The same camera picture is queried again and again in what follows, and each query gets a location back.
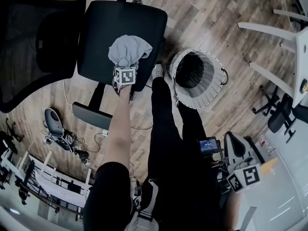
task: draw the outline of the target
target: white wicker basket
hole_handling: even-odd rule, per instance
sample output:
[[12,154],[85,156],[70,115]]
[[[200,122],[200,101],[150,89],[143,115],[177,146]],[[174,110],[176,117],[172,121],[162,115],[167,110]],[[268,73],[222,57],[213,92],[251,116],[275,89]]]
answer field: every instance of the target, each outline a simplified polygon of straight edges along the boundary
[[[202,78],[194,88],[185,88],[176,82],[177,68],[188,53],[195,53],[203,62]],[[201,109],[207,106],[220,91],[225,80],[226,72],[215,56],[205,51],[185,49],[172,59],[169,73],[173,81],[175,95],[185,106]]]

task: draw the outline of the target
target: white table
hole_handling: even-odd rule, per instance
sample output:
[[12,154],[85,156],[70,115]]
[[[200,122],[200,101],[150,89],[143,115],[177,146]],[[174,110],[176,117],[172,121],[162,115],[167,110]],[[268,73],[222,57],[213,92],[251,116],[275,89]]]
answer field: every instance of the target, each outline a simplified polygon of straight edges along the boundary
[[283,80],[254,62],[251,62],[249,66],[266,77],[268,80],[272,81],[275,85],[280,87],[284,92],[292,97],[292,107],[297,106],[307,94],[307,92],[300,92],[300,86],[304,79],[308,80],[308,27],[299,33],[293,33],[280,28],[255,23],[239,22],[238,26],[240,28],[272,34],[291,42],[291,46],[286,47],[285,45],[282,45],[282,47],[296,54],[295,80],[293,87],[290,87]]

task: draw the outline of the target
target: black pants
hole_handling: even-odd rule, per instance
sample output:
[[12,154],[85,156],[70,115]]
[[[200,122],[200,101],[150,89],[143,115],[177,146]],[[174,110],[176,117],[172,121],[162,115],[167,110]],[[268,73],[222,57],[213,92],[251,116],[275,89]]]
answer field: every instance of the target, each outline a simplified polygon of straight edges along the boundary
[[[183,208],[190,210],[196,205],[213,206],[217,211],[220,190],[217,176],[200,153],[198,141],[205,140],[206,134],[198,111],[179,103],[183,120],[181,139],[172,114],[170,89],[162,77],[153,80],[152,91],[153,129],[147,180],[157,179],[159,187],[153,215],[156,220],[164,220],[171,209],[183,213]],[[147,180],[141,208],[147,207],[152,196]]]

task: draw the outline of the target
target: black mesh chair back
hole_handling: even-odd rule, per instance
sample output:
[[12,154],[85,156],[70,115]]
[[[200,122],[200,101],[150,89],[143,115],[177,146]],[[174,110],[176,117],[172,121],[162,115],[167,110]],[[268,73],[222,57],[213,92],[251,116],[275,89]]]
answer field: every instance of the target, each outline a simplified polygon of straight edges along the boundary
[[71,78],[86,0],[0,0],[0,111]]

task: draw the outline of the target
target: black device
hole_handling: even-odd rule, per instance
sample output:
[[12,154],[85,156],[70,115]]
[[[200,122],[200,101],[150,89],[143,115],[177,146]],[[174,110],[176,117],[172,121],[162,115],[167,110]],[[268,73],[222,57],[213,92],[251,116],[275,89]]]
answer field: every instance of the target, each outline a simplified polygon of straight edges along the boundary
[[216,137],[208,137],[204,141],[199,141],[199,144],[202,155],[207,156],[220,152],[220,146],[216,140]]

